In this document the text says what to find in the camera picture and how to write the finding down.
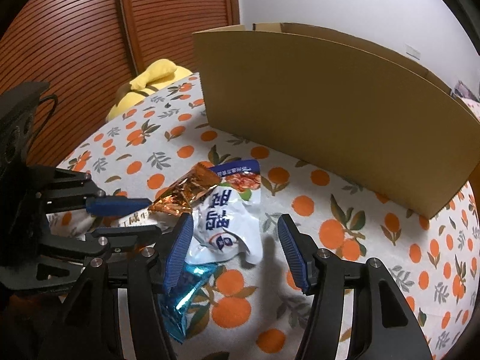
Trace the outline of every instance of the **blue gripper pad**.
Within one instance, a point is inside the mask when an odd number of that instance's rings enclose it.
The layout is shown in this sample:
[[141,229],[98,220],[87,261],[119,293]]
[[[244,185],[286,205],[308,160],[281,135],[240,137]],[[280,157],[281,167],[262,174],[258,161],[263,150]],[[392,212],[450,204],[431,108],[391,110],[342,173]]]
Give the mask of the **blue gripper pad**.
[[178,234],[165,262],[165,276],[163,280],[165,293],[169,293],[170,289],[177,285],[180,273],[182,273],[188,247],[190,246],[191,238],[194,236],[194,219],[191,214],[183,213],[173,232],[178,232]]

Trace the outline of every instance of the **cardboard panel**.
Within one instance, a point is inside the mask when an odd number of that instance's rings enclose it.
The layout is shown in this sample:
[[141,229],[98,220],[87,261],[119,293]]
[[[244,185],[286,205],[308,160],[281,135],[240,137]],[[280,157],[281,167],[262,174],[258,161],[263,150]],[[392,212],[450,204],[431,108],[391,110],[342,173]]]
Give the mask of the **cardboard panel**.
[[286,33],[193,38],[212,127],[356,181],[426,218],[479,163],[476,118],[397,63]]
[[375,54],[382,58],[388,59],[389,61],[395,62],[404,68],[407,68],[409,71],[412,71],[418,74],[420,77],[423,77],[427,81],[431,82],[433,85],[438,86],[448,95],[450,94],[450,88],[441,81],[435,74],[430,72],[427,68],[420,65],[419,63],[399,54],[396,51],[390,50],[386,47],[383,47],[377,43],[370,42],[362,38],[357,38],[352,35],[345,34],[340,31],[332,30],[331,28],[316,27],[308,24],[298,24],[298,23],[281,23],[282,32],[291,33],[297,35],[311,36],[314,38],[326,39],[329,41],[342,43],[347,46],[356,47],[357,49],[368,51],[369,53]]

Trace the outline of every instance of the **stuffed animal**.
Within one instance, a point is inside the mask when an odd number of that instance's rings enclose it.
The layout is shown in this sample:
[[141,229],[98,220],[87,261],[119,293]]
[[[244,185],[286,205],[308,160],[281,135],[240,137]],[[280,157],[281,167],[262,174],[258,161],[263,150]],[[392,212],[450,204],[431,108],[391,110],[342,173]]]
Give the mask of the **stuffed animal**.
[[123,114],[127,109],[159,91],[189,75],[191,71],[177,66],[168,59],[159,59],[153,62],[142,74],[132,81],[123,84],[115,94],[115,105],[106,116],[106,121]]

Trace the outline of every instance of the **white snack bag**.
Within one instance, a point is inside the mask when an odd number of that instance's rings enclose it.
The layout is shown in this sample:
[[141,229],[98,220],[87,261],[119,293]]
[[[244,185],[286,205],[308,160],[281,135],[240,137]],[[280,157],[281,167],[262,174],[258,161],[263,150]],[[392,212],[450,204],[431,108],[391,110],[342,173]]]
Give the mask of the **white snack bag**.
[[222,182],[193,208],[193,238],[188,264],[226,261],[240,252],[251,264],[262,260],[260,238],[260,166],[256,160],[210,168]]

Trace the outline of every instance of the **wooden cabinet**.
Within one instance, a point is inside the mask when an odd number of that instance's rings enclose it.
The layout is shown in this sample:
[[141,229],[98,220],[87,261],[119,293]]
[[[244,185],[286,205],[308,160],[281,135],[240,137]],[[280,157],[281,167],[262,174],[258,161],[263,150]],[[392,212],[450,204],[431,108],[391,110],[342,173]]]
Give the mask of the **wooden cabinet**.
[[161,58],[195,71],[191,33],[238,21],[237,0],[29,0],[0,40],[0,92],[44,80],[59,99],[29,162],[58,164],[104,124],[119,86]]

